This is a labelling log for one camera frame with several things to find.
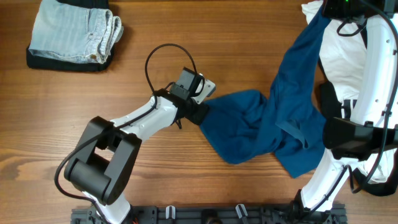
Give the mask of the blue t-shirt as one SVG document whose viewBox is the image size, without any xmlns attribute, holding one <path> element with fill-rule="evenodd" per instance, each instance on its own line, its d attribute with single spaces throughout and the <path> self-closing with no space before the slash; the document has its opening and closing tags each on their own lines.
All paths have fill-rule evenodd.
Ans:
<svg viewBox="0 0 398 224">
<path fill-rule="evenodd" d="M 317 167 L 325 147 L 326 119 L 312 103 L 315 69 L 330 19 L 317 11 L 286 51 L 269 97 L 246 90 L 206 101 L 200 129 L 229 164 L 273 153 L 297 178 Z"/>
</svg>

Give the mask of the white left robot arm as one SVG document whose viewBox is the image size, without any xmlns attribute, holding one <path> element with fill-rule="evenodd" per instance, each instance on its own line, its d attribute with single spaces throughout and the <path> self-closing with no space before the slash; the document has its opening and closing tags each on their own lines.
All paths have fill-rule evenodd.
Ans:
<svg viewBox="0 0 398 224">
<path fill-rule="evenodd" d="M 91 202 L 92 223 L 135 223 L 133 207 L 124 196 L 141 144 L 157 131 L 187 118 L 203 122 L 208 105 L 194 98 L 181 98 L 159 90 L 139 109 L 118 119 L 93 118 L 76 148 L 55 173 L 82 192 L 77 199 Z"/>
</svg>

